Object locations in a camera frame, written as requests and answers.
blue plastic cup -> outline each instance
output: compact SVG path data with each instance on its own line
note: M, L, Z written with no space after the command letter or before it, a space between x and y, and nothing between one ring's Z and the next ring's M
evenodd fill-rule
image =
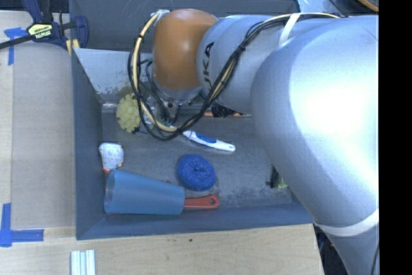
M183 187L134 173L112 170L106 183L106 213L180 214L184 203Z

blue scrubber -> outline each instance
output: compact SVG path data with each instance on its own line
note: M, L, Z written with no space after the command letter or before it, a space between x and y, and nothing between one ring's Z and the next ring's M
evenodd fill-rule
M197 154L184 155L179 159L178 178L188 189L205 191L216 182L216 172L209 161Z

gray bin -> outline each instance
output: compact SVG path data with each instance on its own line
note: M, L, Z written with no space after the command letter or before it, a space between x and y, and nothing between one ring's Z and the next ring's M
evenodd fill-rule
M276 0L70 0L70 14L85 15L90 29L88 48L72 55L77 239L312 223L312 217L289 188L267 185L272 164L253 132L251 117L203 118L193 127L235 144L234 153L211 150L185 137L161 142L148 134L132 135L121 130L115 110L118 100L128 92L125 51L132 47L149 14L159 8L197 8L217 17L297 11L293 2ZM145 38L143 51L150 49L151 32ZM98 152L102 142L123 146L121 170L172 184L180 184L176 165L181 156L204 156L214 166L217 182L202 193L186 189L185 196L217 194L220 206L214 210L183 210L179 215L106 214L107 175Z

toothbrush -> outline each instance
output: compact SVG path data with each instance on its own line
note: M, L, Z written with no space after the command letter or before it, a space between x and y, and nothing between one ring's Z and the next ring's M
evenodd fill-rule
M184 131L183 135L187 137L189 140L195 141L199 144L204 144L205 146L209 146L212 148L225 150L225 151L235 151L236 147L232 144L228 144L221 140L216 140L215 138L208 137L206 135L200 134L195 131Z

yellow cable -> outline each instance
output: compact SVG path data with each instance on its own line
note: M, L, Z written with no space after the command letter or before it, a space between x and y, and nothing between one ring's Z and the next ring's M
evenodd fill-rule
M314 14L314 15L323 15L323 16L328 16L328 17L333 17L333 18L340 18L339 16L333 15L333 14L327 14L327 13L304 13L304 14ZM142 31L140 32L140 35L138 36L136 43L135 43L135 48L133 50L133 66L132 66L132 70L133 70L133 84L135 85L135 89L136 91L138 90L138 72L137 72L137 60L138 60L138 52L140 49L140 44L142 43L143 37L146 34L147 30L149 29L149 27L158 19L160 13L157 12L155 13L150 20L148 20L148 22L145 24L145 26L143 27ZM278 19L283 19L283 18L287 18L290 17L292 14L283 14L283 15L279 15L279 16L275 16L275 17L271 17L270 19L267 19L266 21L264 21L264 23L268 23L271 21L276 21ZM224 84L223 82L226 80L226 78L233 72L234 70L234 61L232 61L226 72L223 74L221 80L219 81L218 85L216 86L216 89L213 91L212 94L212 99L214 99L215 97L217 97L219 95L219 93L222 91L222 89L224 88ZM158 126L158 128L166 131L166 132L170 132L173 133L175 132L178 128L174 127L174 126L166 126L163 125L161 123L158 123L156 121L155 118L153 118L153 116L151 115L150 111L147 109L146 105L141 102L141 100L138 100L140 106L142 107L143 112L147 115L147 117L149 118L149 120L151 122L154 122L156 124L156 126Z

